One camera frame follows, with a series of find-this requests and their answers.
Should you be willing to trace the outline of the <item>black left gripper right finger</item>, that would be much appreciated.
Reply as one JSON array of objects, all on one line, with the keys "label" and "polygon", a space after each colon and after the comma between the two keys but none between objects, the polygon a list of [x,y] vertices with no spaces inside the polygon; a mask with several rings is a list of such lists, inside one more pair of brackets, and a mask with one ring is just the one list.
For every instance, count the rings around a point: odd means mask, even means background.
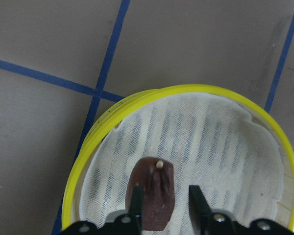
[{"label": "black left gripper right finger", "polygon": [[293,235],[294,232],[267,218],[249,226],[240,224],[232,213],[211,209],[201,188],[189,186],[189,216],[195,235]]}]

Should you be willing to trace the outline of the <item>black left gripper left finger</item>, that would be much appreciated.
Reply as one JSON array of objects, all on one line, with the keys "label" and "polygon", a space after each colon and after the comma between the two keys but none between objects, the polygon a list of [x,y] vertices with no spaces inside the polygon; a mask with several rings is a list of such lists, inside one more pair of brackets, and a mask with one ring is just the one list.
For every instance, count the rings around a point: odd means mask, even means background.
[{"label": "black left gripper left finger", "polygon": [[61,231],[62,235],[140,235],[142,233],[142,211],[144,190],[135,186],[132,190],[128,210],[110,213],[102,227],[94,223],[78,221]]}]

